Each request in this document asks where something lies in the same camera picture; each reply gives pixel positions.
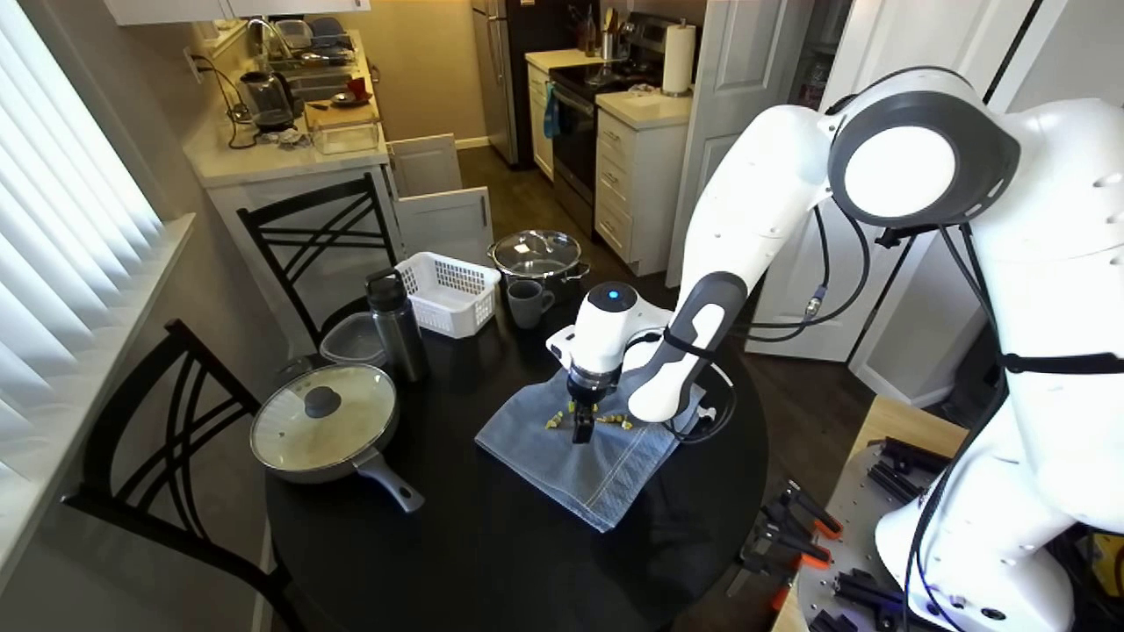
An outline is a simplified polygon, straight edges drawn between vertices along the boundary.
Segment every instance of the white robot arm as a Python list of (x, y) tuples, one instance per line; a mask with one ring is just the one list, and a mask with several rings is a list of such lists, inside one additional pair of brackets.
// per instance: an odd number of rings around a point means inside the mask
[(974, 448), (878, 522), (883, 561), (934, 623), (1069, 628), (1071, 586), (1044, 543), (1071, 522), (1124, 529), (1117, 105), (999, 114), (964, 78), (906, 69), (838, 114), (767, 109), (698, 195), (673, 311), (632, 286), (596, 286), (548, 348), (575, 388), (622, 388), (636, 421), (671, 421), (777, 250), (825, 195), (887, 236), (969, 223), (1007, 367), (1007, 400)]

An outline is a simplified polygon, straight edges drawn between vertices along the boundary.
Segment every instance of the blue cloth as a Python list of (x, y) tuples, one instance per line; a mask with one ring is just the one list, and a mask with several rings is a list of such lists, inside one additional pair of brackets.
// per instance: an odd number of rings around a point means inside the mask
[(677, 448), (698, 421), (701, 388), (692, 386), (687, 407), (664, 426), (618, 429), (601, 419), (622, 413), (622, 395), (596, 402), (589, 441), (571, 441), (571, 429), (548, 429), (568, 402), (564, 371), (512, 394), (479, 430), (479, 444), (517, 471), (527, 485), (564, 504), (596, 532), (622, 522), (644, 485)]
[(558, 93), (554, 93), (554, 87), (548, 91), (548, 105), (543, 105), (543, 112), (541, 112), (541, 134), (543, 134), (548, 140), (558, 140), (558, 137), (561, 137)]

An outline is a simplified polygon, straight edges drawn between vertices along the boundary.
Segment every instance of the window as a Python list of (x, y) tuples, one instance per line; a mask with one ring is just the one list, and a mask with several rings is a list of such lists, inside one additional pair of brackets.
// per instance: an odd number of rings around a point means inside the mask
[(173, 267), (162, 223), (14, 0), (0, 0), (0, 566)]

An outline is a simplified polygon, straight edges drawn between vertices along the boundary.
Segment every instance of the black round table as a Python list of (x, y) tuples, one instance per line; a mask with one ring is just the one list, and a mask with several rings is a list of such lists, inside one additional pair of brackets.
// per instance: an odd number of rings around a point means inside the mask
[(424, 508), (404, 517), (362, 477), (267, 477), (273, 547), (315, 632), (649, 632), (732, 566), (767, 485), (767, 426), (746, 371), (739, 410), (680, 444), (629, 517), (596, 532), (475, 444), (521, 386), (554, 365), (527, 361), (502, 317), (472, 339), (424, 334), (431, 374), (400, 388), (387, 462)]

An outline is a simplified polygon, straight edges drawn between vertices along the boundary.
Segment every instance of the wooden floor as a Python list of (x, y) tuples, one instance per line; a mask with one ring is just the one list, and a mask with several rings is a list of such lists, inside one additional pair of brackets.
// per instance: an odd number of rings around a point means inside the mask
[[(561, 229), (580, 236), (561, 215), (551, 183), (537, 168), (507, 168), (494, 152), (465, 152), (465, 178), (472, 187), (489, 187), (494, 240), (521, 229)], [(605, 242), (583, 240), (592, 275), (632, 279), (649, 302), (671, 305), (673, 290), (660, 278), (632, 278)], [(822, 361), (787, 361), (740, 355), (740, 339), (732, 339), (733, 357), (746, 361), (755, 380), (762, 413), (768, 426), (768, 487), (787, 477), (802, 481), (814, 499), (829, 499), (851, 440), (870, 402), (870, 394), (851, 380), (838, 365)], [(739, 584), (719, 580), (692, 611), (680, 614), (673, 628), (686, 632), (749, 632), (755, 628), (759, 605), (774, 593), (774, 584)]]

